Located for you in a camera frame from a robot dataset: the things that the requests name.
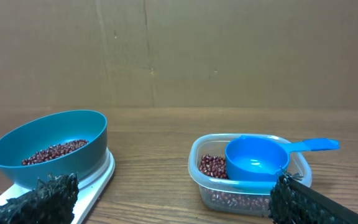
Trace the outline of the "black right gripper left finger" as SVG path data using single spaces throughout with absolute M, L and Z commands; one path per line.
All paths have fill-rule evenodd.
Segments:
M 79 181 L 76 174 L 50 174 L 34 189 L 0 206 L 0 224 L 70 224 L 75 215 Z

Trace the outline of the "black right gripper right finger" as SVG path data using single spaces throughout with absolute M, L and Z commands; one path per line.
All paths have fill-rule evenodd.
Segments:
M 301 184 L 284 171 L 270 191 L 268 217 L 274 224 L 358 224 L 358 213 Z

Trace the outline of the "blue plastic measuring scoop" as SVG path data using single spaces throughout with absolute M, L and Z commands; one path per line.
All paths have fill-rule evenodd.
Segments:
M 291 153 L 339 148 L 339 141 L 328 138 L 280 143 L 262 137 L 241 136 L 226 145 L 226 172 L 231 180 L 275 182 L 287 169 Z

